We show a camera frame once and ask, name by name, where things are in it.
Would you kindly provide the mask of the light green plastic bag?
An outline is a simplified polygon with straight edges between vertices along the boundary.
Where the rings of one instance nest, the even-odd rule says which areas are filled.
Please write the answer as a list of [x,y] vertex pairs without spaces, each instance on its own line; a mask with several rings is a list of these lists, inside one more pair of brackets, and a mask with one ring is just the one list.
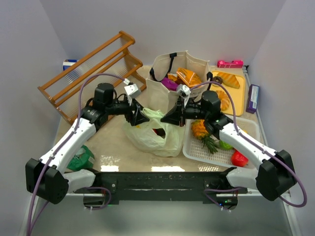
[[[125,122],[122,129],[132,144],[143,152],[152,153],[161,157],[175,157],[179,155],[184,139],[185,128],[161,122],[164,113],[144,108],[143,113],[150,119],[149,122],[131,126]],[[166,136],[163,139],[153,129],[164,129]]]

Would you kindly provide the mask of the dark mangosteen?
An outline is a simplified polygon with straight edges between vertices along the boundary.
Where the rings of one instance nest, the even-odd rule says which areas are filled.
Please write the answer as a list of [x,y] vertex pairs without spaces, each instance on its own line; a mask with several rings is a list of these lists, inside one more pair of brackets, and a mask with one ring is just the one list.
[[160,137],[162,137],[163,139],[165,138],[165,136],[166,136],[166,133],[165,133],[165,130],[164,129],[162,129],[162,128],[160,128],[159,129],[160,130]]

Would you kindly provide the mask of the purple snack packet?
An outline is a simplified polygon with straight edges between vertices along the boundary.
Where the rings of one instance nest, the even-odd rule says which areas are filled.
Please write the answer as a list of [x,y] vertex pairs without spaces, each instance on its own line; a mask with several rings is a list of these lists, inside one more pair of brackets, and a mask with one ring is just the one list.
[[169,90],[169,91],[176,91],[178,84],[166,77],[164,77],[161,83]]

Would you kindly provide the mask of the orange snack packet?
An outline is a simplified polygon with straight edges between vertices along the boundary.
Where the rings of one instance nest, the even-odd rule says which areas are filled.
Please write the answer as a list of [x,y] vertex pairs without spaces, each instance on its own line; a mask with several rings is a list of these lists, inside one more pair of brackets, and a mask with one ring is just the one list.
[[189,88],[202,83],[200,77],[195,72],[181,67],[174,73],[168,72],[167,78],[177,85],[183,84]]

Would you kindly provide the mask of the beige canvas tote bag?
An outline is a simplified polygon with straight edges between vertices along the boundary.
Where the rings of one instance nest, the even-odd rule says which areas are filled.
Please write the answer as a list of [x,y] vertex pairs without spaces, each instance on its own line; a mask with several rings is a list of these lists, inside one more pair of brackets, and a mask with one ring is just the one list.
[[201,82],[209,81],[213,77],[208,62],[191,56],[187,51],[160,55],[155,58],[146,79],[149,109],[160,110],[166,114],[174,107],[179,95],[164,86],[162,79],[166,78],[168,73],[175,74],[178,68],[196,73]]

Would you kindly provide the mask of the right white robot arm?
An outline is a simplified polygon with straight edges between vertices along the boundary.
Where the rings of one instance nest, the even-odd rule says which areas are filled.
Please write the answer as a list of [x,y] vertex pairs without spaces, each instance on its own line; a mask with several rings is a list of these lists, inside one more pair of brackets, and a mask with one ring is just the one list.
[[202,119],[207,132],[224,141],[244,155],[254,170],[234,168],[226,174],[231,187],[257,189],[273,201],[296,184],[291,156],[285,150],[275,151],[246,134],[220,109],[221,101],[214,91],[202,93],[200,104],[179,97],[175,106],[163,117],[162,122],[183,126],[188,119]]

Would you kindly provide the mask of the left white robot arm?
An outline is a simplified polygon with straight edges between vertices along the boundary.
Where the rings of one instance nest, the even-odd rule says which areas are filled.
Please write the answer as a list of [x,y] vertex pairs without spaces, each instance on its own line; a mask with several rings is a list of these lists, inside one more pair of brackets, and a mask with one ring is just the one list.
[[38,160],[32,158],[26,163],[26,187],[33,196],[58,204],[67,193],[93,185],[92,171],[83,169],[68,174],[65,171],[77,151],[110,116],[123,115],[132,126],[149,121],[136,101],[141,93],[138,86],[128,83],[124,90],[123,99],[119,100],[112,84],[98,84],[94,97],[80,109],[78,118],[59,142]]

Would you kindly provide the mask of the chocolate donut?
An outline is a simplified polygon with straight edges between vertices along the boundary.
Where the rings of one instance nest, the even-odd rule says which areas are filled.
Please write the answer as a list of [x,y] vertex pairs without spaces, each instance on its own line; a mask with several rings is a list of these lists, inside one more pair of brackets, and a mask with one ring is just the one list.
[[216,82],[216,83],[219,83],[219,84],[223,83],[223,79],[220,76],[213,77],[213,81]]

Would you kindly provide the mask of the orange pineapple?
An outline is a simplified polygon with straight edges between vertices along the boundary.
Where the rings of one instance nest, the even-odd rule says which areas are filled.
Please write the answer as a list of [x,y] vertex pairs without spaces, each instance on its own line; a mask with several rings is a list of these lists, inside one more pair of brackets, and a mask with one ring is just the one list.
[[206,130],[204,120],[199,119],[191,123],[193,136],[202,142],[210,154],[218,152],[219,144],[212,138],[212,135]]

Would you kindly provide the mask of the yellow tray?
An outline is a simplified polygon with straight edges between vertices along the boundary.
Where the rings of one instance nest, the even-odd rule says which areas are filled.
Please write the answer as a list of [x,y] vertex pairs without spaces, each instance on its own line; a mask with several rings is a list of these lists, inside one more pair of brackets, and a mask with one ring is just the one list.
[[[245,87],[246,87],[245,78],[241,75],[233,74],[230,72],[223,72],[219,70],[212,71],[213,77],[219,75],[219,73],[231,74],[235,76],[235,78],[237,79],[240,85],[239,88],[233,88],[228,85],[225,85],[224,83],[222,83],[222,86],[226,88],[226,90],[228,91],[228,93],[230,94],[233,100],[236,116],[241,116],[244,112]],[[226,95],[226,97],[224,98],[227,98],[227,93],[220,86],[212,84],[210,87],[210,90],[215,91],[215,92],[222,91]],[[229,106],[225,110],[222,110],[222,112],[228,115],[233,115],[232,105],[230,101],[229,101]]]

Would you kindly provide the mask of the croissant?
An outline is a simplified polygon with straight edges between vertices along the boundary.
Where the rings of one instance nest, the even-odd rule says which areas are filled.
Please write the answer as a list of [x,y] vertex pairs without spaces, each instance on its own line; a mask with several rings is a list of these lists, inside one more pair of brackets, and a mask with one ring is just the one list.
[[219,72],[217,76],[222,78],[222,82],[232,88],[239,89],[240,84],[234,74]]

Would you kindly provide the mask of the white plastic basket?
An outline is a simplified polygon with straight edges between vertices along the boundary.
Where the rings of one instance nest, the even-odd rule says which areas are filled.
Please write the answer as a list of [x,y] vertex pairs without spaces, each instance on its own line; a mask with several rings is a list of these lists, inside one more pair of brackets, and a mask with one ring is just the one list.
[[[216,166],[223,166],[227,168],[232,167],[230,160],[234,150],[223,150],[219,148],[218,152],[210,154],[207,148],[203,146],[202,142],[193,136],[191,130],[191,123],[193,121],[194,120],[188,120],[186,122],[183,142],[184,156],[192,160],[201,161]],[[240,117],[237,117],[236,121],[239,128],[245,130],[251,137],[260,141],[259,125],[255,121]]]

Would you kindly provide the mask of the pink box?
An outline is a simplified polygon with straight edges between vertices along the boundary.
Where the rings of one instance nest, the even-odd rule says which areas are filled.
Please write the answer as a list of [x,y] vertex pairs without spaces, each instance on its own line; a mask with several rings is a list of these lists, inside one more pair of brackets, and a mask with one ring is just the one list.
[[242,68],[244,65],[242,60],[233,60],[233,61],[224,61],[218,60],[217,67],[218,68]]

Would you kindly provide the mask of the brown wooden rack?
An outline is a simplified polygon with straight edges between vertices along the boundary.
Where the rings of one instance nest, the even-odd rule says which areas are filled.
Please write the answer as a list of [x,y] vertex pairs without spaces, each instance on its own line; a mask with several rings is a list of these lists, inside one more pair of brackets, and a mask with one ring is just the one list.
[[78,115],[78,96],[82,96],[84,106],[99,83],[110,83],[121,93],[124,91],[122,79],[127,78],[144,90],[146,80],[137,72],[143,63],[129,51],[133,44],[134,37],[120,31],[61,74],[39,86],[38,90],[69,124],[73,124]]

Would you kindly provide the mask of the green custard apple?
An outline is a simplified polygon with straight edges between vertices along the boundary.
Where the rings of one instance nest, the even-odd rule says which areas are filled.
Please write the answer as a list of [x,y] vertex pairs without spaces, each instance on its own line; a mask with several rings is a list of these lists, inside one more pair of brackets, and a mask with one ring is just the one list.
[[234,147],[232,145],[230,145],[230,144],[228,144],[222,140],[219,140],[219,146],[223,150],[233,150],[234,149]]

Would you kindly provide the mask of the purple box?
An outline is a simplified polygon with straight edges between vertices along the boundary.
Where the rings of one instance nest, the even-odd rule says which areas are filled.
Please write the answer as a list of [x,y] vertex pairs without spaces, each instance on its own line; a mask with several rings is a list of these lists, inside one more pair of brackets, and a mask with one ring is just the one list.
[[251,84],[247,100],[246,112],[254,114],[257,111],[260,86]]

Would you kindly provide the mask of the blue white carton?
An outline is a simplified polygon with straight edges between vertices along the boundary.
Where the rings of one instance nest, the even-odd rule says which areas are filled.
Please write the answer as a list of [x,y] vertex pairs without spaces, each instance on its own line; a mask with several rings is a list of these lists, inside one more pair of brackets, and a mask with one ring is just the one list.
[[77,62],[76,59],[66,59],[63,61],[63,71],[67,70],[69,67]]

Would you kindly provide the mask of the dark green plastic bag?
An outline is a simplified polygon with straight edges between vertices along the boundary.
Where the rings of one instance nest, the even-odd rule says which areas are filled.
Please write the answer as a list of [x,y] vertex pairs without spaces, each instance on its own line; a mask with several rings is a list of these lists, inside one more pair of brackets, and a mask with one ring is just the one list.
[[69,162],[67,168],[71,171],[79,171],[81,169],[90,169],[94,166],[95,156],[85,145],[76,152]]

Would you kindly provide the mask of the black base frame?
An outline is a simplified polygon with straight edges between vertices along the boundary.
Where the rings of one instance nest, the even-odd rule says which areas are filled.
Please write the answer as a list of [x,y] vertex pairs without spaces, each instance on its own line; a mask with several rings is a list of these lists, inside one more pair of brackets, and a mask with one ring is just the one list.
[[121,201],[192,201],[233,209],[238,194],[224,172],[98,172],[91,189],[79,189],[84,203],[92,206],[104,200],[113,205]]

